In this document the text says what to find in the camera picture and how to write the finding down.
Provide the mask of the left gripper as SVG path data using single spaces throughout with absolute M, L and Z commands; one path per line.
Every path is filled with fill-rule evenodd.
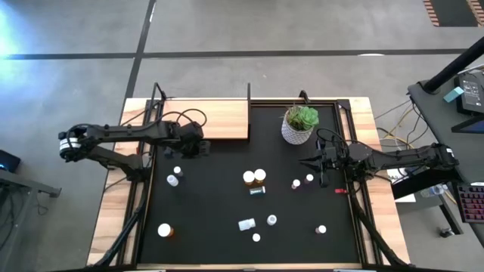
M 167 147 L 164 150 L 164 156 L 167 159 L 174 158 L 174 151 L 180 153 L 184 158 L 209 155 L 211 143 L 203 139 L 203 130 L 198 122 L 190 122 L 177 127 L 175 134 L 178 140 L 172 144 L 172 149 Z

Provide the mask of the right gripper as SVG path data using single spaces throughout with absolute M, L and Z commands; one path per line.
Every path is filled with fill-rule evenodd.
M 340 169 L 348 156 L 348 147 L 345 141 L 331 141 L 330 146 L 326 147 L 326 140 L 317 140 L 316 147 L 318 151 L 317 158 L 299 159 L 299 163 L 310 168 L 312 171 L 318 171 L 319 186 L 328 187 L 329 178 L 325 177 L 328 170 Z

